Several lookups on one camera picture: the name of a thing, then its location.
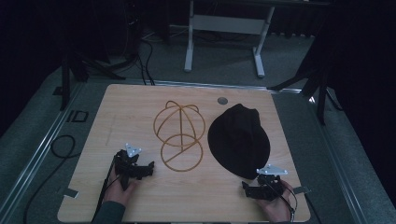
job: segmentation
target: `sleeve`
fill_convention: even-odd
[[[92,221],[92,224],[121,223],[124,212],[125,206],[120,203],[111,201],[102,203],[102,206]]]

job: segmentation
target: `gray carpet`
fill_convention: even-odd
[[[312,39],[304,37],[286,39],[283,36],[269,36],[262,53],[266,77],[258,78],[251,52],[251,47],[257,43],[256,36],[223,43],[208,43],[196,38],[190,73],[183,71],[186,36],[172,37],[169,45],[157,42],[156,36],[146,39],[153,47],[148,69],[157,85],[180,82],[244,88],[272,86],[293,77],[312,43]],[[144,61],[149,56],[149,49],[146,44],[142,44],[140,48],[139,52]],[[59,112],[61,99],[52,95],[54,88],[60,85],[60,70],[50,75],[20,117],[0,139],[0,174],[6,180],[2,181],[0,191],[2,201],[40,146],[53,121],[60,116],[64,118],[57,135],[73,135],[77,143],[73,153],[80,152],[106,86],[116,82],[143,84],[138,67],[134,65],[127,70],[117,71],[119,75],[127,77],[125,81],[92,75],[87,83],[73,83],[77,97],[70,104],[67,113]],[[304,80],[290,88],[300,89],[303,85]],[[283,91],[274,93],[273,96],[299,177],[304,186],[312,189],[308,197],[318,211],[322,223],[394,222],[395,209],[376,178],[345,114],[327,104],[326,126],[323,127],[315,117],[315,105],[310,104],[300,94]],[[88,120],[67,122],[66,118],[71,110],[89,112]],[[71,142],[61,139],[55,146],[60,154],[65,155]],[[22,194],[13,213],[10,213],[9,223],[22,223],[26,204],[61,161],[48,152],[29,188]],[[78,158],[67,160],[37,193],[28,211],[28,223],[59,223],[56,216],[63,198],[62,190],[67,188],[77,161]],[[363,219],[360,219],[359,212],[363,212]],[[319,223],[312,208],[311,219],[307,223]]]

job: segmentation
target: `black hat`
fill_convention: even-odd
[[[256,178],[256,170],[264,167],[270,156],[270,141],[261,126],[259,112],[241,104],[213,121],[207,141],[216,160],[245,179]]]

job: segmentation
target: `wooden table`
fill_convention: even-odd
[[[218,103],[220,97],[227,105]],[[196,105],[204,123],[194,111],[189,112],[203,148],[200,163],[188,172],[169,169],[162,160],[163,142],[154,132],[154,120],[168,101],[180,105]],[[265,221],[259,206],[245,196],[239,176],[224,169],[212,156],[207,143],[207,130],[212,121],[227,108],[242,104],[256,108],[262,127],[271,143],[268,163],[289,171],[282,178],[292,186],[301,186],[288,143],[282,130],[271,94],[264,90],[110,85],[100,105],[91,132],[79,158],[69,188],[79,192],[77,198],[64,197],[58,213],[63,222],[91,221],[103,181],[113,156],[125,143],[141,147],[139,165],[155,161],[153,176],[145,177],[127,207],[124,221],[132,222],[257,222]],[[157,126],[164,120],[162,112]],[[162,137],[178,133],[179,119],[171,117],[163,125]],[[163,155],[171,156],[172,148]],[[190,156],[177,158],[184,169],[197,162],[201,150],[192,149]],[[296,221],[310,218],[304,195],[297,195]]]

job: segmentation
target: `hand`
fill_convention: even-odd
[[[124,191],[120,180],[117,179],[115,168],[113,167],[110,173],[110,177],[108,179],[108,184],[110,186],[107,187],[103,202],[112,201],[116,203],[121,203],[126,207],[138,183],[139,181],[137,180],[131,182],[128,186],[128,189]]]
[[[289,185],[286,181],[280,180],[285,190],[283,191],[282,197],[288,202],[290,191],[293,187]],[[266,200],[256,200],[259,206],[262,208],[265,217],[270,222],[283,222],[290,221],[291,213],[290,208],[280,197],[273,199],[271,202]]]

